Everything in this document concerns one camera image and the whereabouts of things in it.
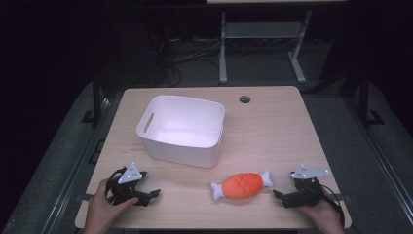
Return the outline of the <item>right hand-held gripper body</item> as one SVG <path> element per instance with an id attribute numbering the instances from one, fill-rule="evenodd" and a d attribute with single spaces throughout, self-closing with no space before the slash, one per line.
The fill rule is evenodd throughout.
<path id="1" fill-rule="evenodd" d="M 319 176 L 327 176 L 329 170 L 301 165 L 298 170 L 291 173 L 296 188 L 293 194 L 291 207 L 314 206 L 323 195 Z"/>

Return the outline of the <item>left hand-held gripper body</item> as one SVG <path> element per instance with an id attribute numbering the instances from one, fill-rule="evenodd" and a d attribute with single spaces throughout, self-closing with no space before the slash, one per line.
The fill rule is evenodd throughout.
<path id="1" fill-rule="evenodd" d="M 112 177 L 119 176 L 111 181 L 113 204 L 120 205 L 131 198 L 139 198 L 144 193 L 136 191 L 135 187 L 144 178 L 145 172 L 140 172 L 135 163 L 116 171 Z"/>

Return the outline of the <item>person's right hand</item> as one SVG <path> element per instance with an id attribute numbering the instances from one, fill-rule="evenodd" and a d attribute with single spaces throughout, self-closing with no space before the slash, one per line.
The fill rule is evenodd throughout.
<path id="1" fill-rule="evenodd" d="M 306 215 L 322 234 L 345 234 L 340 216 L 334 207 L 324 200 L 314 206 L 302 206 L 298 210 Z"/>

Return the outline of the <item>person's left hand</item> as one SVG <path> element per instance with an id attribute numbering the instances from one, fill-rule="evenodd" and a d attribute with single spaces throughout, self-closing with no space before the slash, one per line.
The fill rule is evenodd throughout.
<path id="1" fill-rule="evenodd" d="M 89 200 L 84 234 L 106 234 L 115 219 L 138 202 L 137 198 L 131 198 L 119 205 L 111 205 L 106 197 L 106 184 L 107 179 L 102 180 Z"/>

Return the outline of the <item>orange meat-on-bone toy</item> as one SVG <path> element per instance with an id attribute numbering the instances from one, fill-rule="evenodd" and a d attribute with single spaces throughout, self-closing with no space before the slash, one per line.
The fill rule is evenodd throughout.
<path id="1" fill-rule="evenodd" d="M 247 199 L 255 196 L 264 187 L 273 187 L 274 183 L 269 171 L 264 173 L 239 173 L 227 178 L 222 183 L 213 182 L 212 199 Z"/>

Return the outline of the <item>white plastic basket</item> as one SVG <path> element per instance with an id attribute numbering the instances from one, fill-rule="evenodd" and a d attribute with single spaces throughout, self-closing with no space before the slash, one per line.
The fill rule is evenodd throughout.
<path id="1" fill-rule="evenodd" d="M 212 168 L 218 161 L 225 107 L 218 102 L 179 96 L 154 97 L 136 133 L 159 160 Z"/>

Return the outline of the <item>black metal stand post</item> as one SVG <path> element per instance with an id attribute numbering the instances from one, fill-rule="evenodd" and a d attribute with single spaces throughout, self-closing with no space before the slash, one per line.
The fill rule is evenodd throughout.
<path id="1" fill-rule="evenodd" d="M 371 125 L 383 125 L 384 121 L 376 110 L 368 109 L 369 78 L 365 70 L 359 73 L 358 118 L 365 128 Z"/>
<path id="2" fill-rule="evenodd" d="M 88 110 L 83 118 L 82 123 L 89 123 L 92 127 L 96 127 L 101 118 L 101 105 L 102 105 L 102 97 L 101 97 L 101 75 L 99 71 L 97 71 L 94 75 L 92 81 L 92 91 L 93 91 L 93 109 Z"/>

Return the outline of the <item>grey metal table frame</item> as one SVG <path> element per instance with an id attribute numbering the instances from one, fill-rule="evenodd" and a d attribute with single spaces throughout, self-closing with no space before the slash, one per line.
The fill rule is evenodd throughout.
<path id="1" fill-rule="evenodd" d="M 295 39 L 296 45 L 287 53 L 288 59 L 300 84 L 307 79 L 302 71 L 298 57 L 307 32 L 312 12 L 307 11 L 301 21 L 288 22 L 229 22 L 227 14 L 221 13 L 220 53 L 218 56 L 219 83 L 226 84 L 227 62 L 226 42 L 229 39 Z"/>

